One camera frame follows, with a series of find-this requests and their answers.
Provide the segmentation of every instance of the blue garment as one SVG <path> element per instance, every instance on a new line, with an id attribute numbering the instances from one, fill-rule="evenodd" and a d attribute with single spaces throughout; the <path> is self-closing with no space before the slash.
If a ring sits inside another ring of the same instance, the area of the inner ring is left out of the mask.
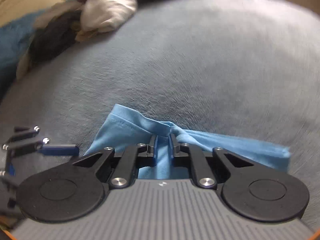
<path id="1" fill-rule="evenodd" d="M 287 147 L 247 138 L 183 130 L 172 122 L 155 121 L 121 105 L 113 107 L 85 154 L 107 146 L 115 148 L 116 152 L 123 151 L 131 144 L 149 143 L 151 135 L 156 134 L 158 135 L 157 165 L 154 168 L 141 168 L 139 178 L 188 178 L 186 168 L 174 168 L 169 165 L 168 135 L 170 133 L 176 136 L 179 143 L 195 144 L 206 151 L 212 151 L 214 147 L 222 147 L 272 168 L 282 171 L 287 171 L 288 168 L 290 153 Z"/>

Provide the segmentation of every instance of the pile of clothes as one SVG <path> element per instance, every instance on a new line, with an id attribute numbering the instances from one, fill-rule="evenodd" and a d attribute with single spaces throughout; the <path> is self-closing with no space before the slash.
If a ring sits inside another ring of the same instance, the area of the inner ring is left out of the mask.
<path id="1" fill-rule="evenodd" d="M 33 24 L 36 31 L 18 63 L 17 80 L 74 43 L 116 30 L 137 8 L 137 0 L 87 0 L 85 4 L 73 0 L 54 5 Z"/>

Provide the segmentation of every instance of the blue fabric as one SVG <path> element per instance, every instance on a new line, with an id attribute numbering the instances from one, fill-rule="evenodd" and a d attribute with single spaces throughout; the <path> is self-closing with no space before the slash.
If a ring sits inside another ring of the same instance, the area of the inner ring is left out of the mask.
<path id="1" fill-rule="evenodd" d="M 16 77 L 20 56 L 34 33 L 32 24 L 43 11 L 30 13 L 0 28 L 0 100 Z"/>
<path id="2" fill-rule="evenodd" d="M 290 153 L 287 147 L 247 138 L 184 130 L 172 122 L 155 121 L 121 105 L 114 106 L 85 154 L 107 146 L 114 147 L 116 152 L 123 151 L 131 144 L 148 143 L 151 135 L 156 134 L 158 135 L 157 165 L 154 168 L 141 168 L 139 178 L 187 178 L 188 172 L 185 168 L 170 166 L 168 158 L 170 133 L 177 137 L 179 143 L 195 144 L 206 151 L 212 151 L 214 147 L 223 147 L 275 169 L 287 171 L 288 168 Z"/>

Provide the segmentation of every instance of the gray fabric surface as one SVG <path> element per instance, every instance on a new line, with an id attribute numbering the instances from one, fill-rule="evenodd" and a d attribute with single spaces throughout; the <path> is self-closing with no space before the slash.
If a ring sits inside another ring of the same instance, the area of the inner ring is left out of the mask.
<path id="1" fill-rule="evenodd" d="M 153 4 L 14 84 L 0 106 L 0 139 L 13 125 L 38 125 L 83 153 L 118 103 L 184 128 L 290 146 L 290 173 L 311 195 L 303 220 L 317 228 L 319 52 L 319 19 L 281 0 Z M 17 165 L 30 172 L 61 161 L 32 155 Z"/>

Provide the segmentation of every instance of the orange trim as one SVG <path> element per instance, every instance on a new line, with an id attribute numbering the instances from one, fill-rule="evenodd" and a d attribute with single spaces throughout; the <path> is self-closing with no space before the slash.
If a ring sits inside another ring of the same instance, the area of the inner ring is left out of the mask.
<path id="1" fill-rule="evenodd" d="M 9 236 L 10 239 L 12 239 L 12 240 L 17 240 L 17 238 L 15 238 L 13 235 L 11 235 L 11 234 L 9 233 L 9 231 L 7 231 L 7 230 L 3 230 L 3 231 L 4 231 L 4 233 L 5 233 L 7 236 Z"/>
<path id="2" fill-rule="evenodd" d="M 320 229 L 316 231 L 316 233 L 311 236 L 308 240 L 319 240 L 320 239 Z"/>

